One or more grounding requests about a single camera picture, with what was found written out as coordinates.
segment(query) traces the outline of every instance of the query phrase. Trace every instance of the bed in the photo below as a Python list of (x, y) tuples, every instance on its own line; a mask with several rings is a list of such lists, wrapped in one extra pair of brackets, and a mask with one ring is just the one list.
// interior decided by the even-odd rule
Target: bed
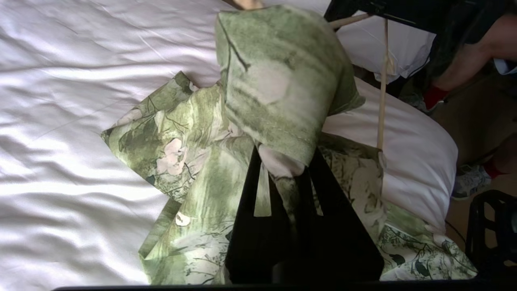
[[(0, 286), (146, 284), (137, 255), (167, 197), (99, 134), (182, 70), (219, 79), (219, 0), (0, 2)], [(379, 92), (324, 131), (374, 146)], [(386, 200), (445, 232), (457, 148), (388, 96)]]

